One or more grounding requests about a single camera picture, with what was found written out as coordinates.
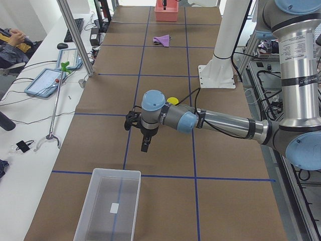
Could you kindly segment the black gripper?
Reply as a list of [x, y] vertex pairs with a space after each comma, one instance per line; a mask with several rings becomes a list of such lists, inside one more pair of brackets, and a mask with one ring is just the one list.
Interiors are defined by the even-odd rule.
[[141, 151], [147, 152], [149, 145], [151, 143], [151, 138], [157, 134], [158, 128], [150, 130], [150, 129], [146, 129], [145, 127], [141, 127], [140, 132], [143, 134]]

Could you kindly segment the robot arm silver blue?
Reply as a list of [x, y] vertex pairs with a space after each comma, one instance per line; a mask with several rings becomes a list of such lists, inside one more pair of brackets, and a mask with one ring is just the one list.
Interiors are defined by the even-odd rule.
[[314, 31], [320, 24], [320, 1], [260, 1], [257, 33], [272, 35], [279, 43], [283, 118], [279, 122], [256, 121], [173, 105], [158, 90], [146, 92], [139, 115], [143, 133], [141, 150], [146, 152], [159, 125], [182, 133], [193, 128], [256, 140], [285, 156], [304, 170], [320, 169], [320, 115]]

